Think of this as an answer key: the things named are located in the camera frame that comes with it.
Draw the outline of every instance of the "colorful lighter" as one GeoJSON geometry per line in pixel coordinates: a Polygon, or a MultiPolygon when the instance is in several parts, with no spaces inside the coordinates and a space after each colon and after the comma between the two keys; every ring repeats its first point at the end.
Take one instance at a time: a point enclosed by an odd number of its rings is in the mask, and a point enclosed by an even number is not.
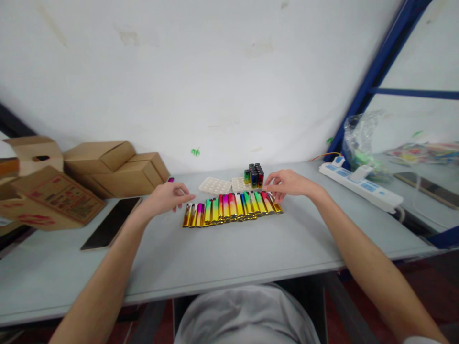
{"type": "Polygon", "coordinates": [[[225,222],[230,219],[230,205],[228,203],[228,195],[223,195],[223,218],[225,222]]]}
{"type": "Polygon", "coordinates": [[[268,192],[269,199],[271,200],[271,203],[273,203],[274,210],[276,211],[276,214],[283,214],[284,211],[282,210],[282,207],[279,203],[276,203],[274,201],[274,196],[272,193],[268,192]]]}
{"type": "Polygon", "coordinates": [[[250,170],[244,171],[244,184],[246,185],[250,184],[250,170]]]}
{"type": "Polygon", "coordinates": [[[219,195],[219,221],[223,223],[223,195],[219,195]]]}
{"type": "Polygon", "coordinates": [[[260,214],[260,208],[258,207],[257,199],[255,198],[255,193],[253,191],[250,191],[250,200],[252,201],[253,212],[257,215],[260,214]]]}
{"type": "Polygon", "coordinates": [[[234,193],[228,194],[228,203],[229,203],[229,215],[231,217],[231,221],[236,221],[238,218],[238,210],[236,208],[236,197],[234,193]]]}
{"type": "Polygon", "coordinates": [[[248,220],[250,217],[249,208],[247,207],[247,202],[245,201],[244,193],[240,194],[240,200],[242,202],[242,206],[244,207],[244,220],[248,220]]]}
{"type": "Polygon", "coordinates": [[[188,203],[185,209],[185,216],[183,217],[182,227],[184,228],[190,226],[190,210],[191,210],[191,203],[188,203]]]}
{"type": "Polygon", "coordinates": [[[191,205],[190,210],[190,228],[196,227],[196,211],[197,211],[197,204],[194,203],[191,205]]]}
{"type": "Polygon", "coordinates": [[[257,199],[257,204],[260,208],[260,216],[268,215],[268,212],[266,211],[266,207],[264,206],[264,202],[259,191],[255,192],[255,198],[257,199]]]}
{"type": "Polygon", "coordinates": [[[212,200],[212,220],[210,222],[210,225],[215,226],[219,223],[219,201],[214,197],[214,199],[212,200]]]}
{"type": "Polygon", "coordinates": [[[203,227],[209,227],[210,226],[210,220],[211,220],[211,215],[212,215],[212,198],[206,199],[206,209],[204,211],[204,223],[203,227]]]}
{"type": "Polygon", "coordinates": [[[259,189],[263,187],[263,180],[264,180],[264,173],[258,172],[258,188],[259,189]]]}
{"type": "Polygon", "coordinates": [[[237,193],[236,195],[236,206],[238,209],[238,220],[243,221],[245,213],[244,213],[244,207],[242,205],[242,200],[240,198],[240,193],[237,193]]]}
{"type": "Polygon", "coordinates": [[[265,191],[261,192],[262,198],[264,205],[266,206],[266,211],[268,212],[268,215],[270,214],[275,214],[273,205],[271,204],[271,201],[269,200],[268,194],[265,191]]]}
{"type": "Polygon", "coordinates": [[[247,209],[248,209],[248,214],[249,217],[254,217],[255,216],[255,211],[253,210],[252,202],[250,201],[250,195],[246,191],[244,192],[244,198],[245,198],[245,203],[247,204],[247,209]]]}
{"type": "Polygon", "coordinates": [[[258,173],[257,172],[250,173],[250,178],[251,178],[252,189],[258,188],[258,173]]]}
{"type": "Polygon", "coordinates": [[[204,204],[203,203],[199,203],[197,205],[197,211],[196,211],[196,227],[198,227],[198,228],[202,227],[203,210],[204,210],[204,204]]]}

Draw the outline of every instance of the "red floor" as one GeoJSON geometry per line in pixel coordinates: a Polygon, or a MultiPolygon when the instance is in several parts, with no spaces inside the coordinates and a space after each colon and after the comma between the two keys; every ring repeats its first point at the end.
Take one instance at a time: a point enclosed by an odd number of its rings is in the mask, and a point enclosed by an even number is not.
{"type": "MultiPolygon", "coordinates": [[[[413,287],[424,306],[438,325],[459,322],[459,289],[437,272],[428,262],[418,261],[398,266],[410,285],[413,287]]],[[[365,318],[370,329],[382,344],[395,344],[396,340],[387,326],[380,319],[378,311],[353,281],[343,282],[349,295],[365,318]]],[[[336,309],[327,296],[327,325],[330,344],[350,344],[336,309]]],[[[125,308],[122,312],[132,312],[135,306],[125,308]]],[[[124,322],[115,325],[107,343],[125,344],[132,338],[138,322],[124,322]]],[[[26,331],[14,344],[46,343],[54,329],[26,331]]],[[[168,301],[162,321],[152,344],[170,344],[173,342],[172,302],[168,301]]]]}

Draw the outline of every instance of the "white table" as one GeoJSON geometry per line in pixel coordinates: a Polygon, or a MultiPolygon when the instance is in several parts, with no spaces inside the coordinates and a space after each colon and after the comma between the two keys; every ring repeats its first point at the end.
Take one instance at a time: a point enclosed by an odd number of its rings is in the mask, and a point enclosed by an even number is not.
{"type": "MultiPolygon", "coordinates": [[[[457,166],[417,164],[415,165],[415,170],[413,171],[411,167],[391,163],[387,158],[385,158],[383,162],[390,174],[400,172],[413,172],[415,174],[419,173],[421,177],[424,177],[430,180],[431,182],[438,184],[455,194],[459,194],[459,167],[457,166]]],[[[451,209],[446,205],[440,203],[439,201],[435,200],[434,198],[427,196],[425,193],[416,191],[414,187],[402,182],[401,180],[395,178],[392,182],[378,182],[378,184],[402,196],[404,198],[404,201],[401,204],[401,206],[410,213],[412,213],[414,216],[418,217],[420,220],[424,221],[437,232],[442,233],[447,229],[459,225],[458,210],[451,209]],[[412,198],[416,193],[416,208],[422,211],[423,214],[427,215],[430,218],[433,218],[434,220],[448,228],[439,226],[435,222],[429,220],[428,218],[422,216],[414,210],[412,206],[412,198]]]]}
{"type": "MultiPolygon", "coordinates": [[[[360,196],[318,172],[319,163],[263,166],[265,175],[291,168],[323,185],[342,209],[391,259],[436,251],[360,196]]],[[[175,176],[196,201],[207,176],[230,180],[242,168],[175,176]]],[[[117,202],[86,227],[37,231],[0,261],[0,325],[64,315],[107,250],[79,249],[117,202]]],[[[182,228],[184,211],[156,217],[137,253],[125,304],[202,293],[339,269],[341,255],[319,212],[305,197],[286,197],[284,214],[207,228],[182,228]]]]}

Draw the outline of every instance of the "plastic lighter tray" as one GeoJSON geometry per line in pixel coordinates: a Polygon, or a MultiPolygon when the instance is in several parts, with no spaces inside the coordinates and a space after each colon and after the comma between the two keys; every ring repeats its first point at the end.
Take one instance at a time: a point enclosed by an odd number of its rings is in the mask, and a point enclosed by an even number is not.
{"type": "Polygon", "coordinates": [[[219,195],[231,192],[231,182],[207,177],[199,186],[199,191],[207,194],[219,195]]]}
{"type": "Polygon", "coordinates": [[[261,189],[252,189],[250,184],[244,184],[244,177],[231,178],[231,184],[233,185],[234,193],[242,193],[245,191],[261,191],[261,189]]]}

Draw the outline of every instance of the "white shirt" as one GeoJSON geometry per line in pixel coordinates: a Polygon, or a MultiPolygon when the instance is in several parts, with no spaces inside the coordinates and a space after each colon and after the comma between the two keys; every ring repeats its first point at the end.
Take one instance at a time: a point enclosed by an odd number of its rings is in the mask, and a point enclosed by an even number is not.
{"type": "MultiPolygon", "coordinates": [[[[198,296],[186,310],[174,344],[320,344],[300,303],[275,285],[251,285],[198,296]]],[[[440,344],[412,337],[404,344],[440,344]]]]}

